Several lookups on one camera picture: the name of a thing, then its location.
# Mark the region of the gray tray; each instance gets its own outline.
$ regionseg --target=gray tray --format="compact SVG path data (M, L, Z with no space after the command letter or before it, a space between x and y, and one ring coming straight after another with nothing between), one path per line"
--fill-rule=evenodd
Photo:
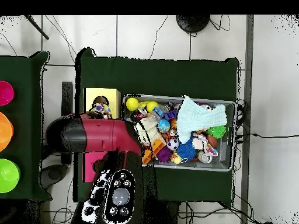
M159 104L171 102L173 104L181 103L184 98L182 97L168 97L168 96L153 96L145 94L126 94L122 101L122 118L129 118L131 112L126 108L126 100L130 97L136 98L139 102L155 101ZM173 162L159 162L158 160L152 159L147 165L142 166L155 166L164 167L169 169L189 169L189 170L207 170L216 172L227 172L232 169L233 157L235 152L235 128L237 120L237 104L233 101L223 100L204 100L204 99L192 99L196 103L207 103L209 105L223 104L226 108L225 112L227 115L227 132L225 135L218 139L218 156L213 157L212 162L205 164L202 162L184 162L178 165Z

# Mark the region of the green tablecloth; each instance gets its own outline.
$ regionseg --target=green tablecloth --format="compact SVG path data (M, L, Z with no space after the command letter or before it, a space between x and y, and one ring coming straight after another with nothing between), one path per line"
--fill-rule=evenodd
M50 199L39 186L41 159L41 67L48 59L47 52L37 52L29 58L0 56L0 81L9 82L15 98L0 106L13 125L13 137L0 152L0 158L15 162L20 168L17 186L0 198L44 201Z
M76 83L83 88L116 88L126 93L232 100L237 98L236 58L224 62L192 60L148 60L94 57L90 48L81 51L76 62ZM156 168L158 199L170 201L222 201L231 205L232 171L194 171ZM79 156L78 201L88 195L89 183L81 181L82 158ZM144 183L152 181L153 169L144 168Z

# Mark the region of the bowl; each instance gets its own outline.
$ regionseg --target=bowl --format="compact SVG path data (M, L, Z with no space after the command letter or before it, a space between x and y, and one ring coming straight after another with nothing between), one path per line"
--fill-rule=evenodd
M11 141L12 135L12 123L3 113L0 113L0 152L7 147L8 143Z
M12 101L15 92L8 82L0 80L0 106L5 106Z
M20 168L12 161L0 159L0 193L12 191L20 180Z

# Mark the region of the green spiky ball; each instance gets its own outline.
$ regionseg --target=green spiky ball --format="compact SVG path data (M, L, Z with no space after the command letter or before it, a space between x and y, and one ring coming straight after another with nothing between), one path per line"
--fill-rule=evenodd
M227 129L224 125L211 127L207 130L208 135L212 135L214 138L219 139L224 136Z

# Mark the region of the yellow box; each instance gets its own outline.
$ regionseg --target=yellow box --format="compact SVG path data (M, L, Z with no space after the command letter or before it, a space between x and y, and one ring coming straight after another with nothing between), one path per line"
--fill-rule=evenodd
M109 101L112 118L120 118L121 95L117 89L104 89L99 87L85 88L85 108L88 111L92 107L92 102L97 96L105 96Z

